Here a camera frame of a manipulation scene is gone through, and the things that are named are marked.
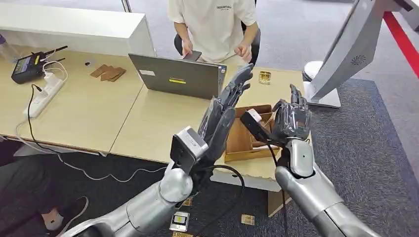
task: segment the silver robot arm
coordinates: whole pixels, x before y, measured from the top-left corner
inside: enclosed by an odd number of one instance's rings
[[[282,148],[276,162],[276,181],[322,236],[378,237],[343,204],[332,182],[314,162],[313,148],[306,142],[311,112],[301,92],[292,84],[290,88],[291,102],[280,100],[273,108],[271,131],[249,113],[240,117],[257,141]]]
[[[137,237],[166,223],[192,191],[192,179],[175,168],[114,211],[80,223],[62,237]]]
[[[297,151],[291,151],[291,163],[299,159],[305,162],[296,165],[293,170],[278,166],[275,170],[276,180],[321,236],[379,237],[343,204],[332,182],[314,162],[312,147],[307,142],[292,139],[285,149]],[[312,164],[310,175],[303,177],[304,172],[301,171],[307,170],[305,164],[308,163]]]
[[[211,166],[225,150],[242,93],[250,87],[253,64],[240,68],[218,98],[213,98],[198,133],[187,127],[173,136],[172,162],[161,181],[101,217],[71,228],[61,237],[138,237],[158,230],[183,201],[205,188]]]

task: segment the white t-shirt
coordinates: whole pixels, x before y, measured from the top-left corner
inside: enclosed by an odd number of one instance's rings
[[[243,40],[241,21],[256,22],[254,0],[168,0],[168,17],[185,23],[193,49],[216,63],[235,54]]]

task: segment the open box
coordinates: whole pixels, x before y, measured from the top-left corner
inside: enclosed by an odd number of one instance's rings
[[[236,118],[234,119],[234,123],[230,129],[230,133],[227,138],[227,146],[225,149],[224,158],[225,162],[272,156],[271,152],[267,147],[262,149],[254,149],[254,147],[260,147],[264,144],[256,141],[253,135],[251,135],[251,133],[240,121],[240,117],[247,110],[250,109],[256,110],[256,112],[258,112],[258,114],[262,117],[262,120],[259,123],[264,124],[264,127],[267,130],[271,130],[271,127],[273,125],[273,119],[271,119],[271,105],[259,105],[236,108]],[[275,154],[279,151],[278,148],[274,148],[273,150]]]

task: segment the shoe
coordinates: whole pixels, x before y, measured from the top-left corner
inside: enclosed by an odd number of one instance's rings
[[[82,196],[74,201],[71,205],[67,206],[63,210],[58,210],[61,216],[64,217],[61,226],[55,231],[49,231],[50,237],[58,237],[64,234],[71,222],[76,220],[81,216],[84,211],[86,211],[87,206],[89,206],[89,199],[85,196]]]

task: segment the walkie-talkie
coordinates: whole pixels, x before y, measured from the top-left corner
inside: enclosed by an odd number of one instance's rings
[[[67,48],[67,46],[51,50],[48,52],[32,53],[29,56],[17,60],[16,66],[12,73],[12,79],[17,84],[23,84],[25,82],[32,81],[43,74],[42,67],[46,63],[45,58],[54,52],[60,51]]]

